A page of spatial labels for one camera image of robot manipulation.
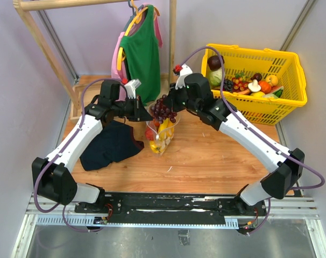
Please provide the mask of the purple grape bunch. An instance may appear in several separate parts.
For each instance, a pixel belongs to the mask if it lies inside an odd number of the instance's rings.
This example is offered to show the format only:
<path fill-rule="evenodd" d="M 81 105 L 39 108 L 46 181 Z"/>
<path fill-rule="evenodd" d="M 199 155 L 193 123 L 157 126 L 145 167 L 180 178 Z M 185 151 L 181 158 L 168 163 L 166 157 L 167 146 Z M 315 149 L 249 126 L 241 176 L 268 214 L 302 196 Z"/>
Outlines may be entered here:
<path fill-rule="evenodd" d="M 167 95 L 162 95 L 155 104 L 152 104 L 149 107 L 149 112 L 154 119 L 155 124 L 162 124 L 166 120 L 171 123 L 176 122 L 177 113 L 172 110 L 171 107 L 168 107 L 164 104 L 164 101 L 167 99 Z"/>

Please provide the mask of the clear dotted zip top bag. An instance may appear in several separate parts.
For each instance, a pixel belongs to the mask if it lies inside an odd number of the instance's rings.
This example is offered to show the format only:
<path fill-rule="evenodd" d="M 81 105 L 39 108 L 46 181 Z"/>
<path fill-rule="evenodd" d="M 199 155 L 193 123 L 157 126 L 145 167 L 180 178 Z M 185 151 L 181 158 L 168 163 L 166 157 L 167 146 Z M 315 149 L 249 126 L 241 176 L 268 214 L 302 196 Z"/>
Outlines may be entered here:
<path fill-rule="evenodd" d="M 161 132 L 160 134 L 158 133 L 158 128 L 159 128 L 160 125 L 155 124 L 154 119 L 152 119 L 151 121 L 146 122 L 146 128 L 150 127 L 153 131 L 155 131 L 155 138 L 154 138 L 155 142 L 164 141 L 166 144 L 169 145 L 171 143 L 173 137 L 174 137 L 175 126 L 179 123 L 179 121 L 180 121 L 180 117 L 177 114 L 176 122 L 175 123 L 169 122 L 168 127 L 163 132 Z"/>

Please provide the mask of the yellow bell pepper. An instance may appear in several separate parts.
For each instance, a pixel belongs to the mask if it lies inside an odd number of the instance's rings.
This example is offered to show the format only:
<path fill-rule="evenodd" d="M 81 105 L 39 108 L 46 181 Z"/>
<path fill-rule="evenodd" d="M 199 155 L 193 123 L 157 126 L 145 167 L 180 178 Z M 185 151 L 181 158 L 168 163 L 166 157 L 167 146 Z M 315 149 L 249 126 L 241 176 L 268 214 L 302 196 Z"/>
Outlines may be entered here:
<path fill-rule="evenodd" d="M 149 144 L 150 144 L 151 151 L 155 154 L 164 153 L 168 147 L 168 144 L 166 144 L 164 141 L 162 142 L 149 141 Z"/>

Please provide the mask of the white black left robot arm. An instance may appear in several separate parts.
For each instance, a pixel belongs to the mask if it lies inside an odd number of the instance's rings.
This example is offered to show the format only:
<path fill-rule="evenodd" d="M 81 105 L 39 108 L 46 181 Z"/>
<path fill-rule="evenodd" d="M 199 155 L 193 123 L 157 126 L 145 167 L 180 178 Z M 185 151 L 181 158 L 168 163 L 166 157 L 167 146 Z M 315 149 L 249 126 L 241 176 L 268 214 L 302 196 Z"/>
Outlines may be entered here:
<path fill-rule="evenodd" d="M 37 157 L 32 162 L 34 203 L 40 212 L 45 210 L 39 205 L 39 197 L 47 198 L 56 205 L 84 202 L 93 212 L 103 211 L 106 199 L 102 196 L 102 189 L 75 182 L 72 171 L 76 162 L 114 118 L 134 122 L 153 119 L 136 93 L 140 80 L 124 82 L 104 78 L 99 82 L 100 93 L 88 105 L 81 105 L 81 117 L 65 140 L 45 158 Z"/>

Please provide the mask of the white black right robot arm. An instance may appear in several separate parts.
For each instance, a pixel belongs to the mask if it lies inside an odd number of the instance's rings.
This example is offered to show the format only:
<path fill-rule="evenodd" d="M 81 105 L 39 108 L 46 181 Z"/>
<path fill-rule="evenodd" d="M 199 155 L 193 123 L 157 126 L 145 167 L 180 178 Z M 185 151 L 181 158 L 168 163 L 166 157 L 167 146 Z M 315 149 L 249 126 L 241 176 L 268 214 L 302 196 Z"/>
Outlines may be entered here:
<path fill-rule="evenodd" d="M 215 98 L 202 74 L 192 73 L 170 84 L 164 104 L 174 112 L 187 110 L 199 117 L 204 124 L 236 140 L 264 165 L 268 174 L 236 194 L 233 204 L 239 214 L 250 213 L 254 205 L 270 197 L 283 199 L 301 177 L 304 152 L 275 142 L 232 104 Z"/>

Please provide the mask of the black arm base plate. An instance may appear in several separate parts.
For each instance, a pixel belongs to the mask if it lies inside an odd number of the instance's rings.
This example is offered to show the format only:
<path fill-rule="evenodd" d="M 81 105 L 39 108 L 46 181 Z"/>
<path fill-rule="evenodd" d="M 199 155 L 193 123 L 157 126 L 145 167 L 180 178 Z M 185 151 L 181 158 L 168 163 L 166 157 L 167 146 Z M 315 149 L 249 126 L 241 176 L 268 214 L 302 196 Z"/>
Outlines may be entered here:
<path fill-rule="evenodd" d="M 107 192 L 97 204 L 80 202 L 76 213 L 105 214 L 121 224 L 223 224 L 226 216 L 265 216 L 265 203 L 248 206 L 235 195 Z"/>

